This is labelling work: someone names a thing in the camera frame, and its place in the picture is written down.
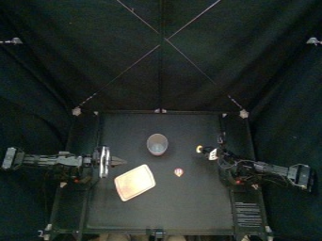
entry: black tent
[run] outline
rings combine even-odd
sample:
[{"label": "black tent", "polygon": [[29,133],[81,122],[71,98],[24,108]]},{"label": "black tent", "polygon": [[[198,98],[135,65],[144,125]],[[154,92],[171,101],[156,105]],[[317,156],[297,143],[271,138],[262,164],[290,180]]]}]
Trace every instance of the black tent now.
[{"label": "black tent", "polygon": [[[321,12],[318,0],[3,0],[1,158],[11,146],[72,149],[96,112],[246,110],[256,159],[309,164],[319,178],[322,46],[307,40],[322,38]],[[43,179],[0,173],[1,240],[35,240],[45,226]],[[322,238],[318,188],[265,188],[270,227],[290,240]]]}]

